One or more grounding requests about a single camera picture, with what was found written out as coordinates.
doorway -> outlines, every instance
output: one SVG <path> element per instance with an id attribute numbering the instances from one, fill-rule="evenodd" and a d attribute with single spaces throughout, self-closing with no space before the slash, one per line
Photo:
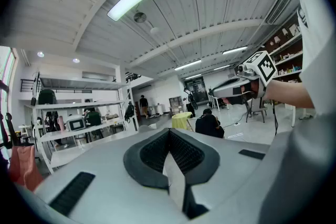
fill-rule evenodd
<path id="1" fill-rule="evenodd" d="M 184 83 L 188 90 L 193 94 L 197 104 L 208 102 L 208 93 L 206 92 L 203 77 L 187 80 Z"/>

white ceiling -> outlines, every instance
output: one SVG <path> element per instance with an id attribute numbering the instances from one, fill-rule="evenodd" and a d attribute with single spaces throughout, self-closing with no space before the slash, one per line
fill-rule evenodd
<path id="1" fill-rule="evenodd" d="M 118 1 L 13 0 L 4 45 L 77 57 L 108 68 L 123 64 L 126 70 L 149 77 L 203 59 L 200 65 L 178 72 L 186 77 L 242 61 L 243 52 L 225 56 L 222 52 L 251 44 L 249 50 L 253 49 L 276 27 L 262 26 L 250 40 L 275 0 L 143 0 L 115 22 L 107 12 Z M 148 21 L 136 23 L 137 11 Z M 212 34 L 214 26 L 237 21 L 239 27 Z M 150 34 L 152 26 L 159 28 L 158 35 Z"/>

window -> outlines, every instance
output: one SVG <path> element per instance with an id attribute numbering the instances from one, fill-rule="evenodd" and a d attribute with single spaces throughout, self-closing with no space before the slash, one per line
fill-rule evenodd
<path id="1" fill-rule="evenodd" d="M 7 86 L 10 82 L 10 76 L 15 62 L 15 56 L 11 48 L 0 46 L 0 79 Z M 8 94 L 1 90 L 1 114 L 4 116 L 4 125 L 7 128 L 5 115 L 8 111 Z"/>

